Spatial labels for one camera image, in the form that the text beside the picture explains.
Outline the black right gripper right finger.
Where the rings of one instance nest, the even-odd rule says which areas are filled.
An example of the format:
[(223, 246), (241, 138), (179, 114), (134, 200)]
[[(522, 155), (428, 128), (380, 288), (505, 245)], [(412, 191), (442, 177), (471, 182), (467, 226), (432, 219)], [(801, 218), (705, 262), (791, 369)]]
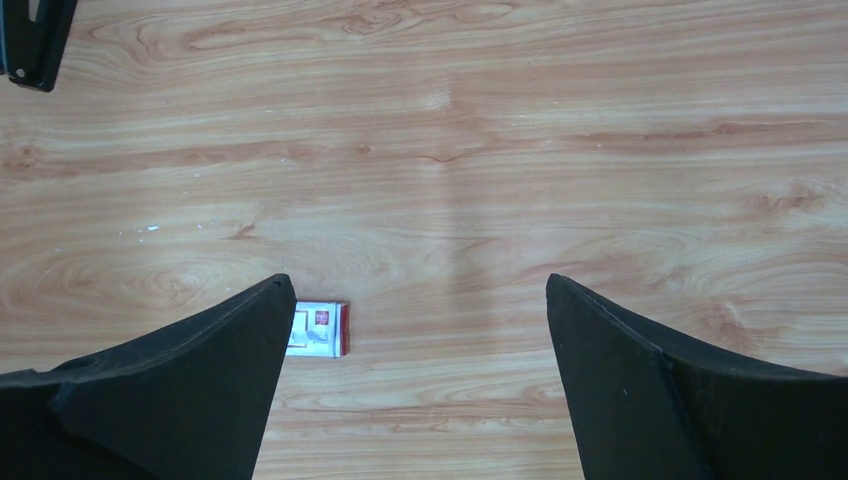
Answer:
[(588, 479), (843, 479), (847, 381), (741, 355), (553, 274), (547, 319)]

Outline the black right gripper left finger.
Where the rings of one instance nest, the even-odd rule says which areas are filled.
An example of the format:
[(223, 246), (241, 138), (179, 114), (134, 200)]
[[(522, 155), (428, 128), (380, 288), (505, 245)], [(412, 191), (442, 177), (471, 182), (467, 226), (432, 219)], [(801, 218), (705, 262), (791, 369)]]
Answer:
[(51, 370), (1, 377), (5, 479), (249, 479), (292, 329), (275, 274)]

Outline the small staple box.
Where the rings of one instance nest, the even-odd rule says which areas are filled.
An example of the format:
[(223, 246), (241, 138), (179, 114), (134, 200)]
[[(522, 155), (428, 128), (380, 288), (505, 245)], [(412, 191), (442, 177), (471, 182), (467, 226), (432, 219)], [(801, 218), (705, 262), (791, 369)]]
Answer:
[(347, 302), (298, 301), (286, 354), (341, 358), (350, 350), (348, 326)]

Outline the black stapler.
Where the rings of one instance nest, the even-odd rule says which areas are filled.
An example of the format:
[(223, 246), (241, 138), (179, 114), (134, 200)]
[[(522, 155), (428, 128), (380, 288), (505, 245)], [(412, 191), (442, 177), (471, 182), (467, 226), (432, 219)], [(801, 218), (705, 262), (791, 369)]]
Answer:
[(40, 1), (30, 19), (27, 0), (1, 0), (1, 74), (20, 87), (51, 92), (77, 3)]

